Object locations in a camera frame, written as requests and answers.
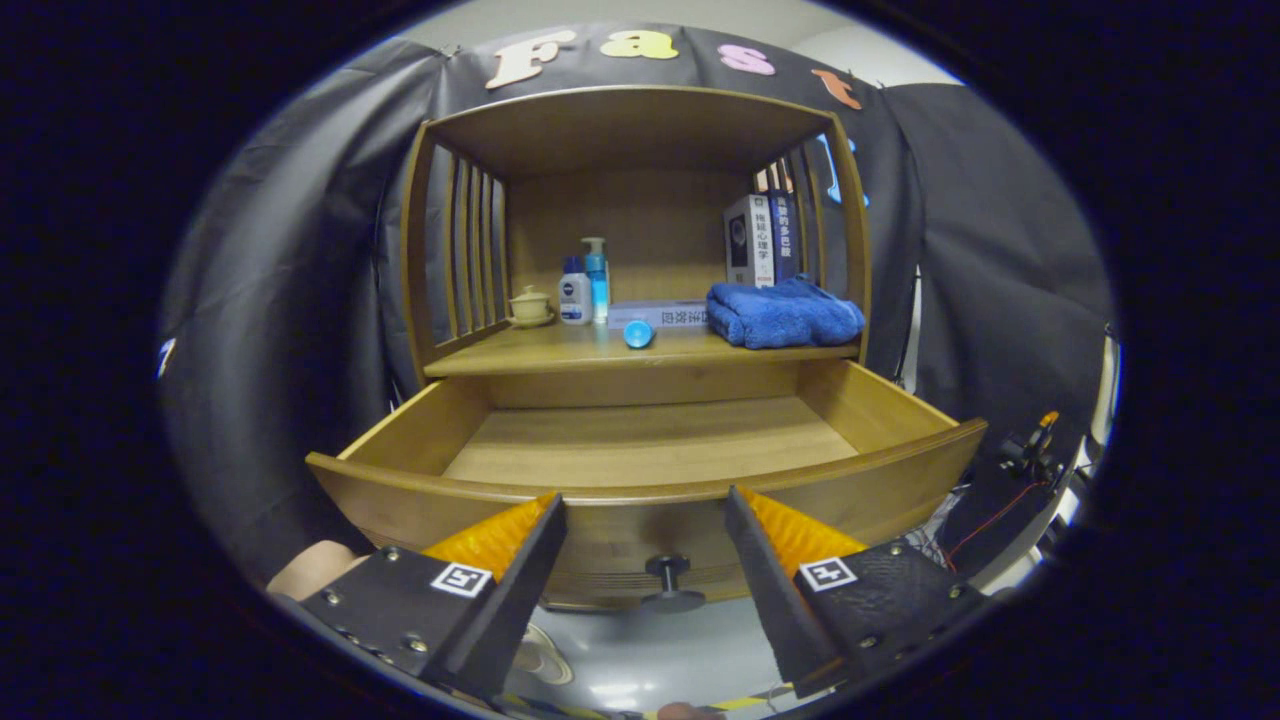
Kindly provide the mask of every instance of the human hand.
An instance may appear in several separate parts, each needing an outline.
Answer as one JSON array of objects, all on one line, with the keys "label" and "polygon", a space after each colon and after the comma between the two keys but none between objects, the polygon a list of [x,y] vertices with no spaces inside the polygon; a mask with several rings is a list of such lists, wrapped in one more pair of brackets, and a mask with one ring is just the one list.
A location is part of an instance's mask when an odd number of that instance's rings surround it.
[{"label": "human hand", "polygon": [[724,720],[724,714],[707,712],[687,702],[668,702],[658,708],[658,720]]},{"label": "human hand", "polygon": [[340,578],[365,559],[344,544],[320,541],[303,550],[266,584],[266,592],[278,592],[302,602]]}]

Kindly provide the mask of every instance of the wooden drawer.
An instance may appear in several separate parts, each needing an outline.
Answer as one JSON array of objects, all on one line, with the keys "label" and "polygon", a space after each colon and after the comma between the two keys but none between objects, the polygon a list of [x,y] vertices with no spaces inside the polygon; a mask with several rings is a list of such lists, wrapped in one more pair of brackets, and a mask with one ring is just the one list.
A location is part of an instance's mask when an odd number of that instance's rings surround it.
[{"label": "wooden drawer", "polygon": [[681,585],[746,594],[723,498],[763,492],[867,543],[920,524],[986,430],[842,359],[451,377],[337,457],[307,456],[375,544],[426,547],[550,491],[568,537],[544,602],[611,609],[682,552]]}]

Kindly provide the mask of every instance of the red wire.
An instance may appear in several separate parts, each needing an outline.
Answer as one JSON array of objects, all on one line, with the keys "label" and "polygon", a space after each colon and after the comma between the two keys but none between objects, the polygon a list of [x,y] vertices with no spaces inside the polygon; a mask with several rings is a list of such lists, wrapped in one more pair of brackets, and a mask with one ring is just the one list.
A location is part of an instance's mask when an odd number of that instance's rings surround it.
[{"label": "red wire", "polygon": [[1000,512],[996,512],[995,515],[992,515],[991,519],[987,520],[986,523],[983,523],[982,525],[978,525],[978,529],[975,529],[974,532],[969,533],[968,537],[965,537],[963,541],[960,541],[960,543],[956,544],[955,547],[952,547],[951,552],[948,552],[946,555],[947,568],[951,568],[952,573],[957,573],[959,570],[956,570],[956,566],[955,566],[955,564],[951,562],[951,559],[956,556],[956,552],[960,551],[960,548],[964,546],[964,543],[966,543],[970,539],[973,539],[973,536],[975,536],[975,534],[980,533],[982,530],[987,529],[987,525],[989,525],[989,524],[995,523],[996,520],[1004,518],[1005,512],[1009,512],[1009,510],[1012,506],[1018,505],[1018,501],[1021,500],[1024,495],[1027,495],[1028,492],[1030,492],[1032,488],[1038,488],[1038,487],[1047,486],[1047,484],[1048,484],[1047,482],[1039,482],[1039,483],[1032,483],[1032,484],[1027,486],[1025,488],[1023,488],[1023,492],[1018,493],[1018,497],[1015,497],[1014,500],[1009,501],[1009,505],[1006,505],[1004,510],[1001,510]]}]

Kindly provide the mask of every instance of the drawer handle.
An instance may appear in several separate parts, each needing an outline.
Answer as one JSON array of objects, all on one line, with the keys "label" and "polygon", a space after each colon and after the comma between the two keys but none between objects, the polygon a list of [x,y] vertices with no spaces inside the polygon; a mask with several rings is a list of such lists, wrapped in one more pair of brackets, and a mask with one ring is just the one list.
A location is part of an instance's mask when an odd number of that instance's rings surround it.
[{"label": "drawer handle", "polygon": [[689,559],[684,555],[657,555],[644,564],[645,573],[662,580],[662,592],[645,596],[640,606],[663,615],[689,612],[707,603],[707,596],[696,591],[682,591],[676,578],[689,570]]}]

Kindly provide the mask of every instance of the folded towel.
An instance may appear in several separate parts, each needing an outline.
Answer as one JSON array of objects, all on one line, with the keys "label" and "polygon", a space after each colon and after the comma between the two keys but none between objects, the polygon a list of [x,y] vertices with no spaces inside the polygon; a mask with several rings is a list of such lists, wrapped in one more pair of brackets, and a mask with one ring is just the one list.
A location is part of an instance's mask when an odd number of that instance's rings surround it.
[{"label": "folded towel", "polygon": [[867,320],[856,305],[796,275],[773,287],[716,283],[707,322],[735,346],[751,350],[851,342]]}]

